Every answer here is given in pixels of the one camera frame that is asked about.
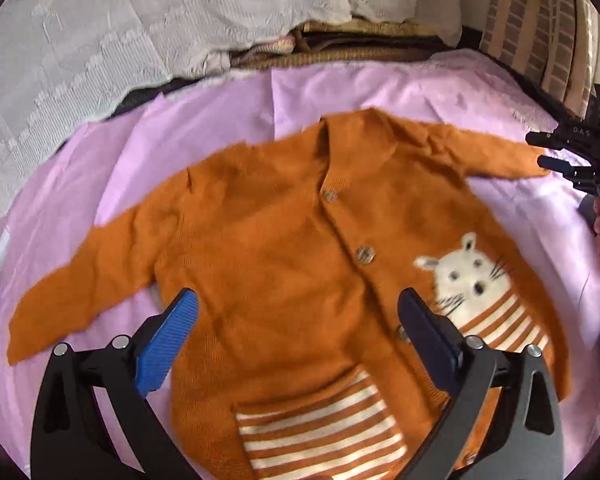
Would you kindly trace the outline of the woven bamboo mat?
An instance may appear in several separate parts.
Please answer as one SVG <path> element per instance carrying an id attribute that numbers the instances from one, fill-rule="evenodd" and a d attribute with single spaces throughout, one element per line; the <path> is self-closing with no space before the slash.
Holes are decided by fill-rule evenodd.
<path id="1" fill-rule="evenodd" d="M 445 49 L 431 27 L 416 22 L 308 21 L 274 40 L 230 52 L 230 66 L 267 70 L 349 61 L 412 62 Z"/>

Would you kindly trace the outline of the white lace cover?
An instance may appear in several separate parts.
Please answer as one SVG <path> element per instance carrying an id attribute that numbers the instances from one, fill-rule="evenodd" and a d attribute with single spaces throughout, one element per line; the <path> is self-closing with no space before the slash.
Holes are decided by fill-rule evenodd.
<path id="1" fill-rule="evenodd" d="M 6 0 L 0 9 L 0 217 L 82 122 L 132 89 L 227 70 L 230 51 L 307 21 L 428 26 L 460 40 L 460 0 Z"/>

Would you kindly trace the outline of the orange knit cat cardigan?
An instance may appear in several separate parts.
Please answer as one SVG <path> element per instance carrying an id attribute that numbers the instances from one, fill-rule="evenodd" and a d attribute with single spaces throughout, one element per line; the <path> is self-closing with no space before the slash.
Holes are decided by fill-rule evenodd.
<path id="1" fill-rule="evenodd" d="M 20 300 L 7 359 L 29 359 L 157 284 L 200 313 L 171 372 L 184 452 L 220 479 L 392 479 L 439 418 L 398 318 L 414 288 L 463 334 L 536 344 L 560 396 L 569 351 L 542 282 L 472 176 L 537 177 L 539 152 L 380 110 L 237 144 L 96 226 Z"/>

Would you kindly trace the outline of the pink bed sheet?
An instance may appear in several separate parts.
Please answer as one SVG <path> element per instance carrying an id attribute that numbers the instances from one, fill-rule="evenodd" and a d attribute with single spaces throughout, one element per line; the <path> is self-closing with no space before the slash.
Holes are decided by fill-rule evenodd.
<path id="1" fill-rule="evenodd" d="M 46 356 L 10 366 L 8 321 L 20 297 L 68 261 L 88 229 L 138 203 L 166 177 L 240 141 L 277 140 L 322 116 L 377 107 L 404 118 L 522 140 L 555 121 L 485 56 L 339 63 L 215 78 L 76 129 L 35 171 L 0 220 L 0 457 L 30 470 L 32 417 Z M 600 272 L 581 196 L 560 177 L 475 179 L 474 192 L 519 244 L 555 300 L 572 351 L 562 402 L 565 466 L 600 435 Z"/>

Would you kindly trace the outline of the brown checkered curtain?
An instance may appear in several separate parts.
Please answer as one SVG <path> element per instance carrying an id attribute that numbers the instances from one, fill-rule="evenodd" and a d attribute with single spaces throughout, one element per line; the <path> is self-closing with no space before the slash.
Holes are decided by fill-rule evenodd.
<path id="1" fill-rule="evenodd" d="M 480 50 L 585 118 L 600 16 L 591 0 L 490 0 Z"/>

